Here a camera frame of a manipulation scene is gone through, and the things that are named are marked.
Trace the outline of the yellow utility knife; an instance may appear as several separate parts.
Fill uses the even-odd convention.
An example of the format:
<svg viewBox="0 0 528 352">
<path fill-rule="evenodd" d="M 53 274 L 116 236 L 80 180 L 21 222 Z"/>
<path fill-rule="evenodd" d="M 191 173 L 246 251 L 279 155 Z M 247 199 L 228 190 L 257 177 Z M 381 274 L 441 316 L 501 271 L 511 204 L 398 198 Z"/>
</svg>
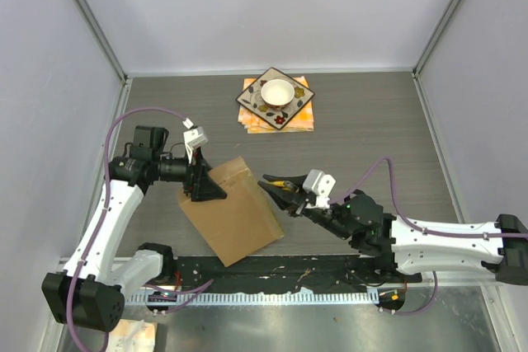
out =
<svg viewBox="0 0 528 352">
<path fill-rule="evenodd" d="M 267 184 L 294 193 L 299 190 L 299 187 L 291 181 L 268 181 Z"/>
</svg>

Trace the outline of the brown cardboard express box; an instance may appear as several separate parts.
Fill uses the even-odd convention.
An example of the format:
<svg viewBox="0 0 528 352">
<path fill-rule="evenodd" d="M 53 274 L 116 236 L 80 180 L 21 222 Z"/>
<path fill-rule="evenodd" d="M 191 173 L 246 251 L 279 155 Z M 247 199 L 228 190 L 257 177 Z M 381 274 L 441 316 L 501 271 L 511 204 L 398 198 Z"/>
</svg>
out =
<svg viewBox="0 0 528 352">
<path fill-rule="evenodd" d="M 193 202 L 180 190 L 177 202 L 224 266 L 239 262 L 285 235 L 242 157 L 215 167 L 210 176 L 227 194 L 226 199 Z"/>
</svg>

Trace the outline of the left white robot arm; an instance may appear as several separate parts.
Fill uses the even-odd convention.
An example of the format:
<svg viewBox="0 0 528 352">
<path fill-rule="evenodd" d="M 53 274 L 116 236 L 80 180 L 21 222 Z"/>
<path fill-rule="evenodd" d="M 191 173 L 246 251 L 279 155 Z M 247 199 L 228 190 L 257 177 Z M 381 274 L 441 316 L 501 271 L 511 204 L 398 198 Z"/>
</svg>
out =
<svg viewBox="0 0 528 352">
<path fill-rule="evenodd" d="M 172 248 L 159 243 L 145 242 L 131 259 L 112 267 L 130 219 L 154 182 L 180 183 L 194 202 L 226 199 L 201 152 L 208 141 L 205 131 L 191 126 L 184 132 L 183 157 L 165 151 L 168 135 L 165 128 L 138 126 L 123 154 L 108 163 L 109 175 L 82 240 L 64 268 L 48 273 L 42 282 L 58 323 L 112 331 L 133 293 L 146 284 L 165 285 L 174 279 Z"/>
</svg>

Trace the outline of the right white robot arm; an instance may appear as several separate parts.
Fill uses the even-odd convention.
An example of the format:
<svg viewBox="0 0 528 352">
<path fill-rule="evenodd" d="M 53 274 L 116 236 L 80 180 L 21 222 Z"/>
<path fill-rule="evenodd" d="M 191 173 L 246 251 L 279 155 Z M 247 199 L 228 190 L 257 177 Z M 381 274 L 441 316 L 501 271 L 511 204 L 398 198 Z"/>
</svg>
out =
<svg viewBox="0 0 528 352">
<path fill-rule="evenodd" d="M 368 274 L 389 282 L 425 272 L 490 273 L 504 284 L 527 284 L 527 229 L 511 214 L 493 222 L 435 223 L 390 214 L 362 190 L 341 203 L 335 180 L 320 170 L 304 176 L 265 175 L 258 185 L 292 218 L 305 217 L 365 256 Z"/>
</svg>

